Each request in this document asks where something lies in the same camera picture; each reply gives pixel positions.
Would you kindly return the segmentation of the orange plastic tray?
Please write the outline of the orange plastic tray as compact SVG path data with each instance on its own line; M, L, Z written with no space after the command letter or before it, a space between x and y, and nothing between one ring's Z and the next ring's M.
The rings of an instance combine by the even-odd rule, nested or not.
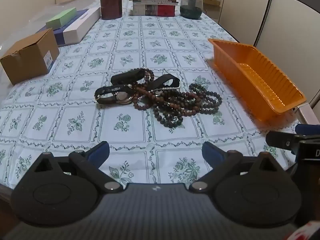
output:
M289 77L257 48L212 38L208 41L213 45L212 68L259 121L279 118L306 102L305 95Z

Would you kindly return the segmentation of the flat blue box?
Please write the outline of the flat blue box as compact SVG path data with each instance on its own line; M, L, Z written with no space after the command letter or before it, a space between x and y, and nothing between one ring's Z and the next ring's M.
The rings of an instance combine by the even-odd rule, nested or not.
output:
M53 31L58 46L67 45L65 38L63 36L63 32L67 29L67 27L69 27L73 22L75 22L78 18L80 18L86 12L87 12L87 9L77 11L76 16L74 18L72 18L69 22L67 22L63 27L59 29L55 29Z

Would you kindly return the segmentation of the black wristband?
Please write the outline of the black wristband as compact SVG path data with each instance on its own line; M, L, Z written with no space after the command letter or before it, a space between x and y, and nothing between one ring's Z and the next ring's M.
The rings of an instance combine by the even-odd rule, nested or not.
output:
M145 76L145 69L136 68L133 70L129 70L128 72L123 72L120 74L116 74L111 77L112 85L127 85L137 82L143 79Z

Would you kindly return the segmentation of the white grey wardrobe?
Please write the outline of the white grey wardrobe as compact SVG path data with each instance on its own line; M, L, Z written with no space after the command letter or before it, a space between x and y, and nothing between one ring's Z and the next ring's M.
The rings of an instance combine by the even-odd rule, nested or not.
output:
M223 0L219 24L265 54L319 110L319 0Z

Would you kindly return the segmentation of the dark green glass jar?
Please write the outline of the dark green glass jar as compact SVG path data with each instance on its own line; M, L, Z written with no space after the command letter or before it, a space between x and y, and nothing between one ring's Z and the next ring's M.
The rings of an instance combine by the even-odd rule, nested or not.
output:
M202 15L203 0L181 0L180 15L191 20L199 20Z

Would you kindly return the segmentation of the dark red cylinder tin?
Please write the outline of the dark red cylinder tin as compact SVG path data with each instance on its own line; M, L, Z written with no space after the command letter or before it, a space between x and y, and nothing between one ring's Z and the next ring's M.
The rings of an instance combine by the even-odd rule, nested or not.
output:
M115 20L123 16L122 0L100 0L101 18Z

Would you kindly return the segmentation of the brown cardboard box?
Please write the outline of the brown cardboard box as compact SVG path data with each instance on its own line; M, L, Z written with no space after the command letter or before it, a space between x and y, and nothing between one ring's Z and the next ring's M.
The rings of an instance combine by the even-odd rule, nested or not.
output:
M52 29L15 42L1 57L1 65L12 85L46 75L59 55Z

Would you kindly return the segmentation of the stack of books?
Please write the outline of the stack of books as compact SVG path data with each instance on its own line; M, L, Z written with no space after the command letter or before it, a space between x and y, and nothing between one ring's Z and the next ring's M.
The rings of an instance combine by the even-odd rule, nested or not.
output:
M132 16L174 17L178 0L130 0Z

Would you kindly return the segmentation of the green rectangular box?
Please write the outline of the green rectangular box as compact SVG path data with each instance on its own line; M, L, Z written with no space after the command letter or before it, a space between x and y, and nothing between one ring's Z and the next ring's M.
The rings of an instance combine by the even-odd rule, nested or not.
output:
M75 7L64 10L46 22L46 28L53 30L64 27L69 21L75 18L77 10Z

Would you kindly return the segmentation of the long white box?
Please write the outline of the long white box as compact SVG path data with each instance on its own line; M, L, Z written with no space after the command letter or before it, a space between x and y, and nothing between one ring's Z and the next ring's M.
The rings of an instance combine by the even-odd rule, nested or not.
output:
M101 16L100 7L87 9L84 14L71 23L64 31L63 45L77 44L86 36Z

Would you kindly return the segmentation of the pink white stool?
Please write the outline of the pink white stool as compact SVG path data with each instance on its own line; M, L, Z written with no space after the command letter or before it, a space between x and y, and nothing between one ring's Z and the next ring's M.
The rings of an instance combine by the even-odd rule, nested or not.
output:
M293 108L292 110L301 124L319 125L319 120L307 102Z

